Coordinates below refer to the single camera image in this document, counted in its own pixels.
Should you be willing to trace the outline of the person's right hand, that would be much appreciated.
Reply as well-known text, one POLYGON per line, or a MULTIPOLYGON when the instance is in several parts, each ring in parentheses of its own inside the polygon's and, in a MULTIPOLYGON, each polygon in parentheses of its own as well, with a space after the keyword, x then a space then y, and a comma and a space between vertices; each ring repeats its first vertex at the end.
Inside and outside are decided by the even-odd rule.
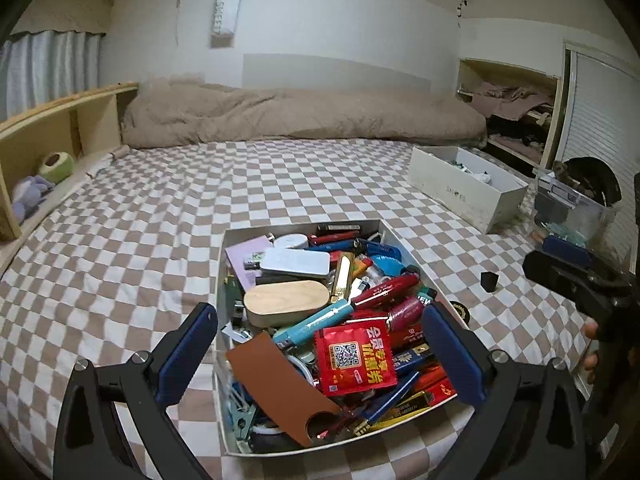
POLYGON ((597 367, 599 364, 599 339, 598 339, 599 324, 591 321, 584 327, 584 335, 589 340, 588 354, 582 361, 582 367, 586 374, 586 382, 588 385, 592 385, 596 380, 597 367))

